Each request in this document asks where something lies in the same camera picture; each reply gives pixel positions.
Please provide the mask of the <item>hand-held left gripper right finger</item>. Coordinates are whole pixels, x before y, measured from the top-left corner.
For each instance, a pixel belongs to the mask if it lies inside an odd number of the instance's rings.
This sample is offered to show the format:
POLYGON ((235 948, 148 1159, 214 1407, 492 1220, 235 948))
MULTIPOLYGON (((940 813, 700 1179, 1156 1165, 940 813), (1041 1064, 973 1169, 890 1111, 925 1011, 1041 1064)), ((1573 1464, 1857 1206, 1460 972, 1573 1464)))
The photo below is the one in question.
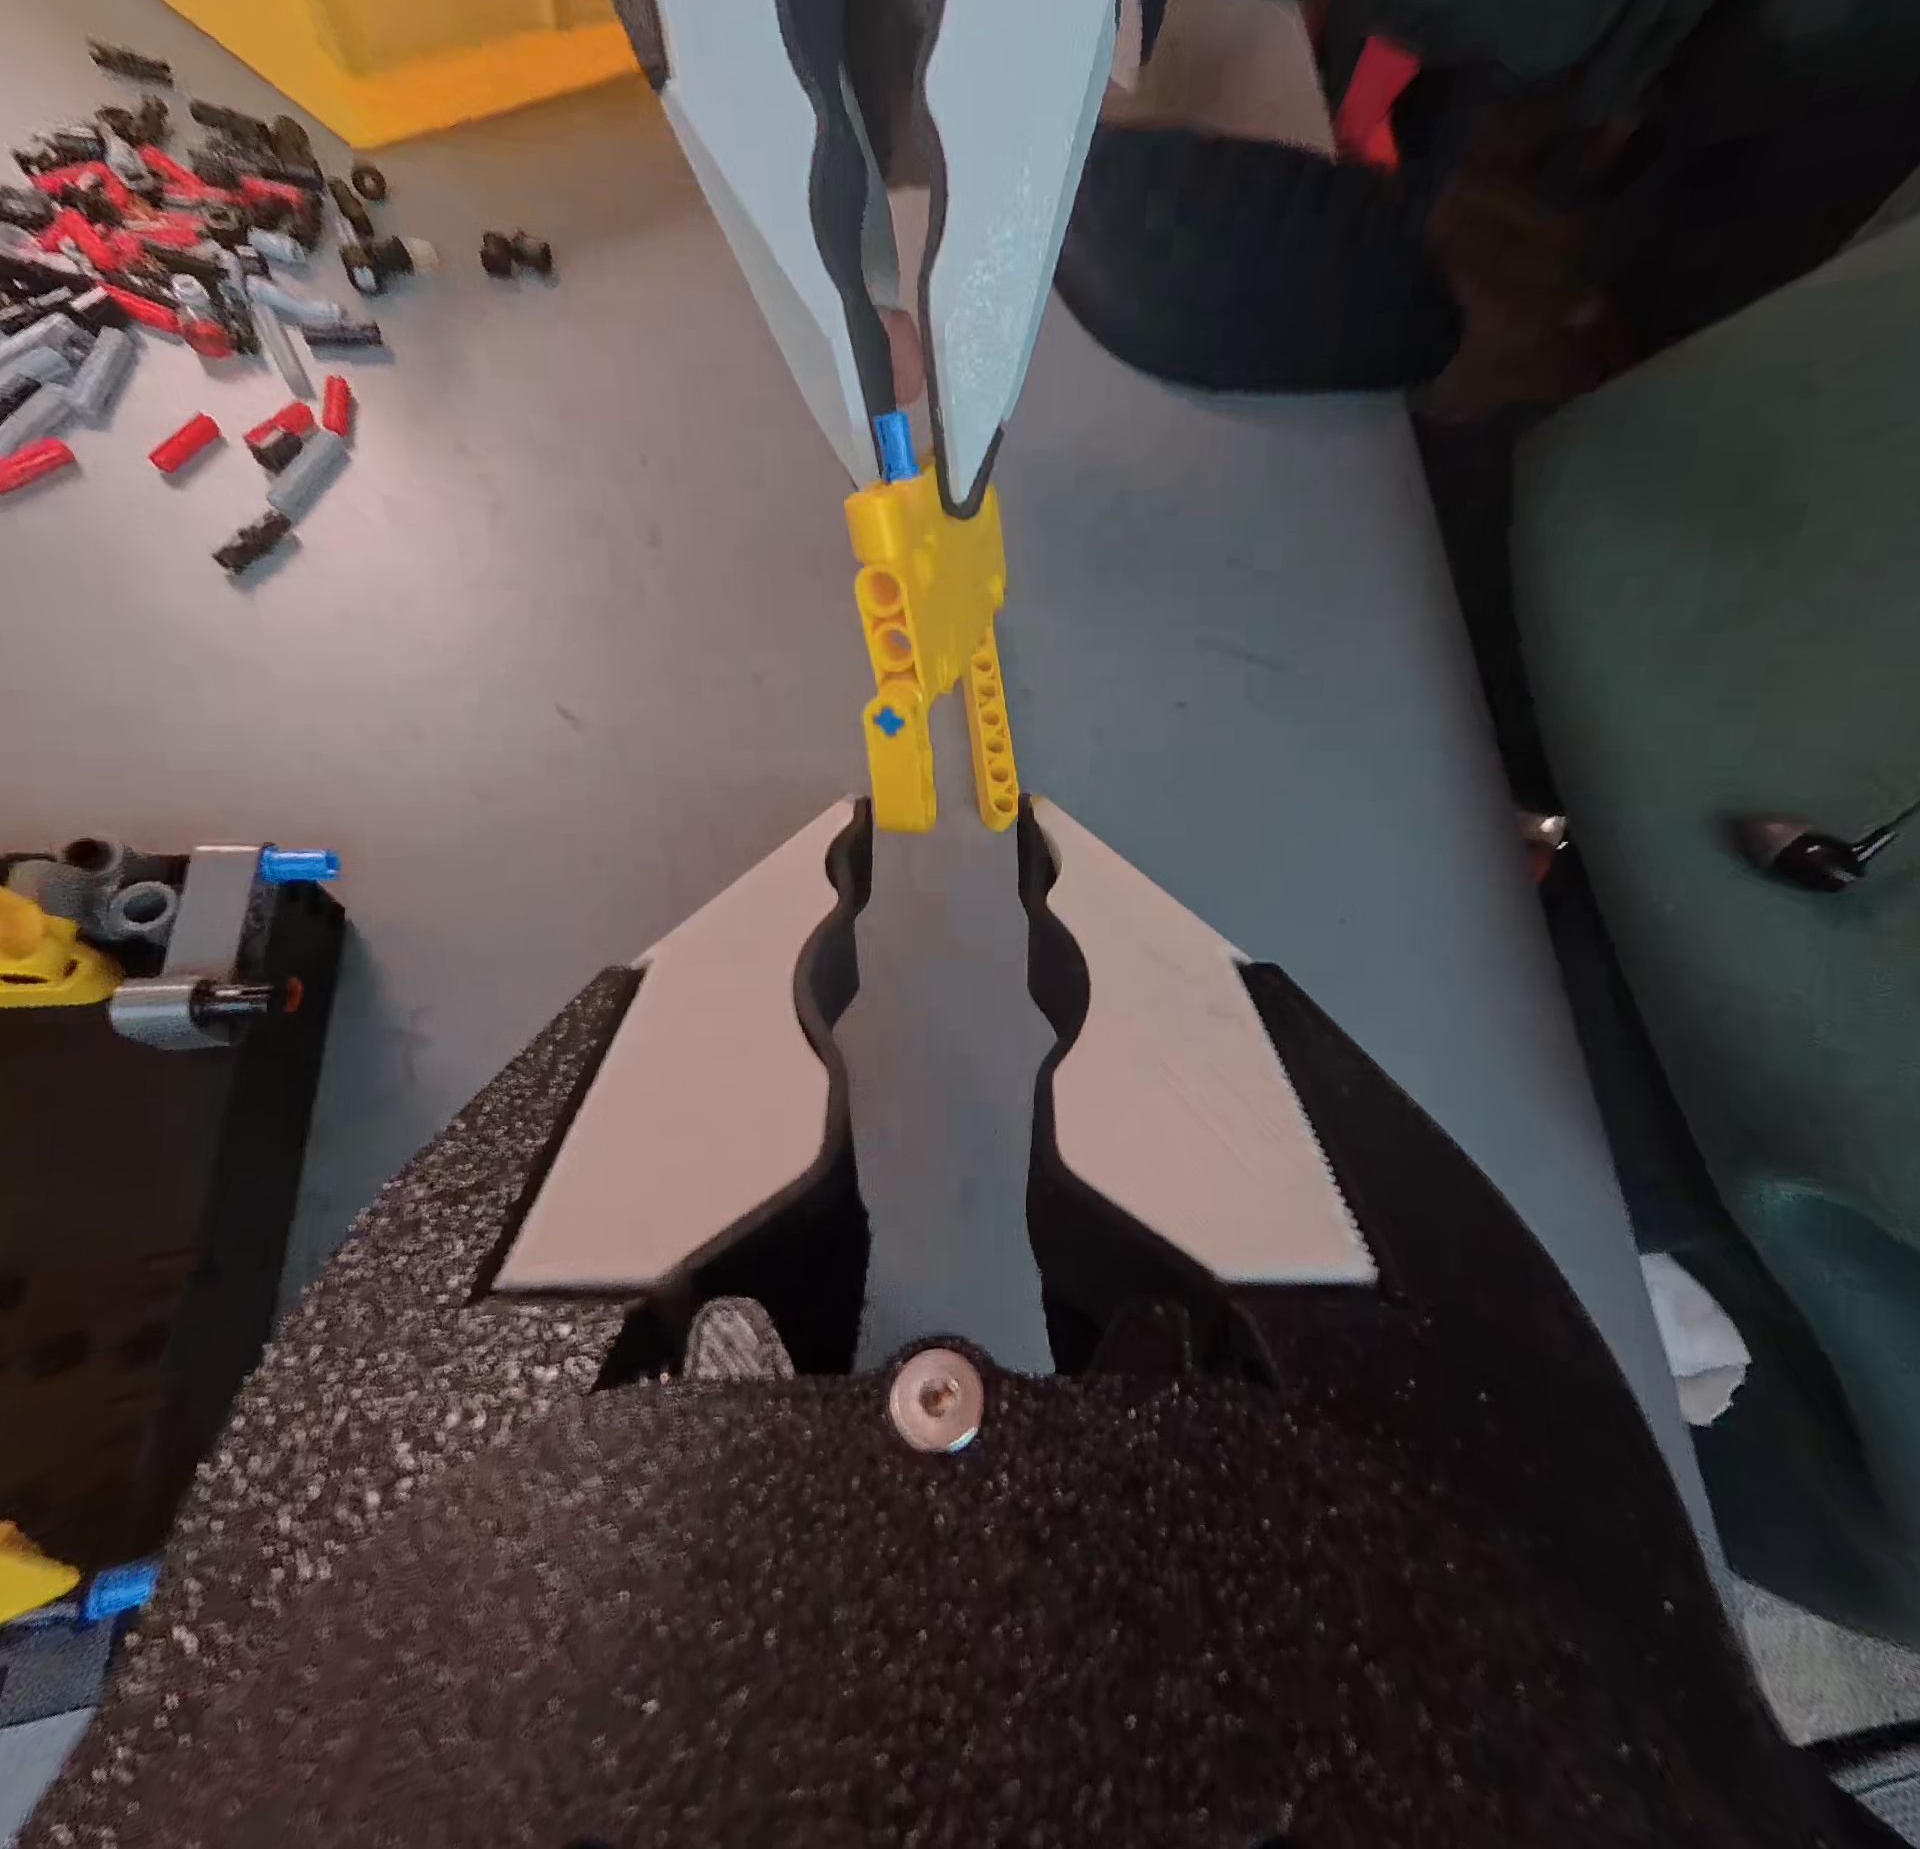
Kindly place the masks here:
POLYGON ((1041 1158, 1220 1285, 1375 1285, 1251 957, 1046 796, 1018 823, 1041 1158))

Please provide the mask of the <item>yellow plastic storage bin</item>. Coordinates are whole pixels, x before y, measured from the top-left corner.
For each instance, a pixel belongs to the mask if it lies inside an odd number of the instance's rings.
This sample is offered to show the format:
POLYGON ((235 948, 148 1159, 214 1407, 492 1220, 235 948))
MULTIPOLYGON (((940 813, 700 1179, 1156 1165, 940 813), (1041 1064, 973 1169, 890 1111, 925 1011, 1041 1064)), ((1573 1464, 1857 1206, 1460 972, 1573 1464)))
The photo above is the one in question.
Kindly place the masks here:
POLYGON ((161 0, 377 148, 636 77, 612 0, 161 0))

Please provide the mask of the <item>white paper tissue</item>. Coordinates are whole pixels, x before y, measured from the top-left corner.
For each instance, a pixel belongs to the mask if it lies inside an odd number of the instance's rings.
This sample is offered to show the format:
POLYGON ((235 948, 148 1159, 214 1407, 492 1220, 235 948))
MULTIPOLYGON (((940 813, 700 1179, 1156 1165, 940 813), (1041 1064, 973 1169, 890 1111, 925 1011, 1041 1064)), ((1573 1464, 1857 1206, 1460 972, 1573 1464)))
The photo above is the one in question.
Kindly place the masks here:
POLYGON ((1751 1351, 1727 1309, 1675 1258, 1642 1253, 1639 1269, 1681 1412, 1692 1429, 1710 1429, 1740 1394, 1751 1351))

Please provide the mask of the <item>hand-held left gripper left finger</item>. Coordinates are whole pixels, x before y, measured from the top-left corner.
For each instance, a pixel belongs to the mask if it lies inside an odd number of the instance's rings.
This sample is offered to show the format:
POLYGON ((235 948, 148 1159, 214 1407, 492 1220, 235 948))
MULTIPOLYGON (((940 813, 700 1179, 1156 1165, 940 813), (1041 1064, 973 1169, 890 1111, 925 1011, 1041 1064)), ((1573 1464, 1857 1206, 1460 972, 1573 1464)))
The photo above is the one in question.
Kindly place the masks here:
POLYGON ((664 1289, 803 1214, 865 1230, 835 1025, 872 858, 872 803, 842 796, 636 957, 492 1291, 664 1289))

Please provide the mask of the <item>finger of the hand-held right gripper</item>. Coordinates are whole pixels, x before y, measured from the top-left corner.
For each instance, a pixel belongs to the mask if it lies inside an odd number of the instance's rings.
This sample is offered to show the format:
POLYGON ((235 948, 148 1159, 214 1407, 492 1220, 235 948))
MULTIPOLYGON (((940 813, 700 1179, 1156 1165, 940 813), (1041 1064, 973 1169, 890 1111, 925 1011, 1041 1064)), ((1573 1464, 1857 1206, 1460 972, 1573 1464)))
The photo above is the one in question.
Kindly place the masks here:
POLYGON ((1121 0, 933 0, 920 332, 935 472, 976 515, 1026 366, 1117 50, 1121 0))
POLYGON ((885 328, 847 0, 654 0, 661 99, 803 402, 858 486, 881 474, 885 328))

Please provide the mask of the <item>pile of small lego pins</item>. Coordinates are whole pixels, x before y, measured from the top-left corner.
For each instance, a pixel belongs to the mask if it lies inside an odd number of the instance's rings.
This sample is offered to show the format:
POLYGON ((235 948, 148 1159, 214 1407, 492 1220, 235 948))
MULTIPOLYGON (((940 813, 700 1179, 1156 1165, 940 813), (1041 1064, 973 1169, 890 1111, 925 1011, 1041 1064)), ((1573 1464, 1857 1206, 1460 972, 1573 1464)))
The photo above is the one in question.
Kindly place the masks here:
POLYGON ((259 510, 212 562, 243 585, 296 544, 353 456, 360 398, 346 366, 390 354, 370 312, 440 266, 388 229, 381 167, 333 173, 293 114, 185 94, 152 51, 85 39, 118 94, 30 132, 4 157, 2 492, 79 470, 151 344, 208 372, 275 375, 286 402, 241 433, 195 411, 148 452, 169 486, 221 449, 257 470, 259 510))

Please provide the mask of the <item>yellow lego panel assembly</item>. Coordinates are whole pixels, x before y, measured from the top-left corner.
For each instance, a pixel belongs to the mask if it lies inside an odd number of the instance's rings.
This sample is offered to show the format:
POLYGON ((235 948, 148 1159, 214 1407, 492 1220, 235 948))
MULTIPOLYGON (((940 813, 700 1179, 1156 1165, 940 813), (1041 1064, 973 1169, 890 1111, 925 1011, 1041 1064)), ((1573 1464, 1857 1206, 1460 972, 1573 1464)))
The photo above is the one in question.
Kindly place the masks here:
POLYGON ((961 692, 982 823, 1009 829, 1020 779, 995 621, 1006 602, 997 492, 973 517, 945 510, 916 455, 904 411, 875 420, 881 475, 845 503, 858 562, 856 606, 875 677, 862 712, 876 824, 935 829, 939 814, 931 705, 961 692))

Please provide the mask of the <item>person's green sweatshirt torso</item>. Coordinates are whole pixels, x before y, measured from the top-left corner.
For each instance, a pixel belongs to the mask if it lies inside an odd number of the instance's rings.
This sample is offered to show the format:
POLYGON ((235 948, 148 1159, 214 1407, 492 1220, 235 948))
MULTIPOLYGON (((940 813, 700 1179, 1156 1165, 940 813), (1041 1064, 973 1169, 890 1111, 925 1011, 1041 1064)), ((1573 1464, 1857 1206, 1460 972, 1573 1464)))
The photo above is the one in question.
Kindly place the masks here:
POLYGON ((1584 397, 1510 517, 1573 858, 1547 894, 1636 1234, 1749 1366, 1698 1432, 1734 1569, 1916 1645, 1917 227, 1584 397))

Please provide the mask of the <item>red black bag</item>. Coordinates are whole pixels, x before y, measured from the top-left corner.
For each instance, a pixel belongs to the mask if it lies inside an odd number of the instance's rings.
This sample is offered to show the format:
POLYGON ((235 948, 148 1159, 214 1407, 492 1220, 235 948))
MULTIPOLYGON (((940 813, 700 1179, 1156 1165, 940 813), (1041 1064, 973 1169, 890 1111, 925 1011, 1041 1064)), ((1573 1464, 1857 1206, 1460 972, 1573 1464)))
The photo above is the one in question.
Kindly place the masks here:
POLYGON ((1421 71, 1423 62, 1414 51, 1372 35, 1359 50, 1332 111, 1336 152, 1392 173, 1400 166, 1396 107, 1421 71))

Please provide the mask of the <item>partly built yellow lego model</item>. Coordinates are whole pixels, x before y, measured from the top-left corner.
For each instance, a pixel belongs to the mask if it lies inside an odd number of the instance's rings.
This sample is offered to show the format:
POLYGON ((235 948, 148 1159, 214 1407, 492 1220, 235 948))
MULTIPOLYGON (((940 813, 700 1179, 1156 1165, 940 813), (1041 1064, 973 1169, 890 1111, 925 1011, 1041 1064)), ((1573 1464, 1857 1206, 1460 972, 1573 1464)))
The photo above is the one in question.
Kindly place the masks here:
POLYGON ((4 853, 4 1728, 98 1701, 266 1348, 339 875, 282 845, 4 853))

